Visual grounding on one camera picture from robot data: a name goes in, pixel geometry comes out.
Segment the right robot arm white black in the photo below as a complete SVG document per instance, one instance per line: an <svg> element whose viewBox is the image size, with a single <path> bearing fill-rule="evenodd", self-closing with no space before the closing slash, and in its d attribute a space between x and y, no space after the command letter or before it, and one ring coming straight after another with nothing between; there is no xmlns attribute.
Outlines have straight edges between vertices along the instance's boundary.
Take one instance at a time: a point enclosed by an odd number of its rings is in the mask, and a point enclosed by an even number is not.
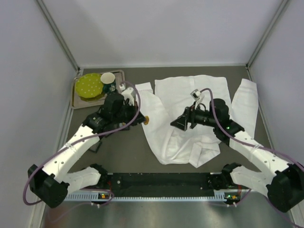
<svg viewBox="0 0 304 228"><path fill-rule="evenodd" d="M226 165L219 175L223 185L242 185L265 196L280 212L288 212L304 200L304 171L259 145L245 129L233 121L222 99L213 99L209 110L197 105L186 107L182 115L170 123L186 131L197 125L213 129L217 139L237 151L259 171L247 169L239 163Z"/></svg>

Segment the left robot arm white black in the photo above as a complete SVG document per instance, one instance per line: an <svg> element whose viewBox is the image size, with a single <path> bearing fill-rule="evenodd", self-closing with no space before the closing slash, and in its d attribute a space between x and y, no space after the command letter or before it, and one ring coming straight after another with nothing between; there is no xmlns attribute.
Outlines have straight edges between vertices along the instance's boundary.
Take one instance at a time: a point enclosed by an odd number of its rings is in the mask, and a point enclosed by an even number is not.
<svg viewBox="0 0 304 228"><path fill-rule="evenodd" d="M99 110L88 115L68 142L43 164L28 169L25 189L31 190L50 208L58 207L66 196L87 186L96 185L102 168L98 165L69 173L71 167L102 138L129 126L143 123L140 96L132 88L106 96Z"/></svg>

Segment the white shirt garment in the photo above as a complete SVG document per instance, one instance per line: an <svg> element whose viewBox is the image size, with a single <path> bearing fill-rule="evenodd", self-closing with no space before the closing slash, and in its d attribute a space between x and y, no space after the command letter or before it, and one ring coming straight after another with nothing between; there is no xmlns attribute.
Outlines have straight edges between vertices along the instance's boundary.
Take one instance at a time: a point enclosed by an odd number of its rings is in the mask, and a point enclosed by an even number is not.
<svg viewBox="0 0 304 228"><path fill-rule="evenodd" d="M151 151L161 164L191 164L198 168L220 154L220 141L211 127L197 125L182 131L170 123L179 117L185 107L193 104L191 92L195 89L212 90L214 98L223 99L229 107L232 120L254 137L258 113L256 83L242 79L230 98L224 77L207 75L169 77L135 86L140 94L141 112L149 117L143 130Z"/></svg>

